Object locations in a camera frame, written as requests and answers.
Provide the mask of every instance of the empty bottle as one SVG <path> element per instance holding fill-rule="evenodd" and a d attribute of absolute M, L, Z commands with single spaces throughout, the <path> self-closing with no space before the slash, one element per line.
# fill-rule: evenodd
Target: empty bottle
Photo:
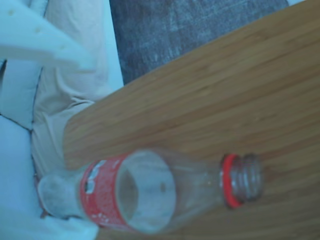
<path fill-rule="evenodd" d="M 167 233 L 220 206 L 258 199 L 262 169 L 255 154 L 194 161 L 162 148 L 99 160 L 77 171 L 60 170 L 38 186 L 43 207 L 58 218 L 79 217 L 101 227 Z"/>

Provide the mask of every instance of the gray fabric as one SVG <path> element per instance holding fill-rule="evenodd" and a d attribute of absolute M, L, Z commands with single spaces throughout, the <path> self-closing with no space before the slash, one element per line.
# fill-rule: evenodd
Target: gray fabric
<path fill-rule="evenodd" d="M 124 83 L 288 6 L 286 0 L 110 0 Z"/>

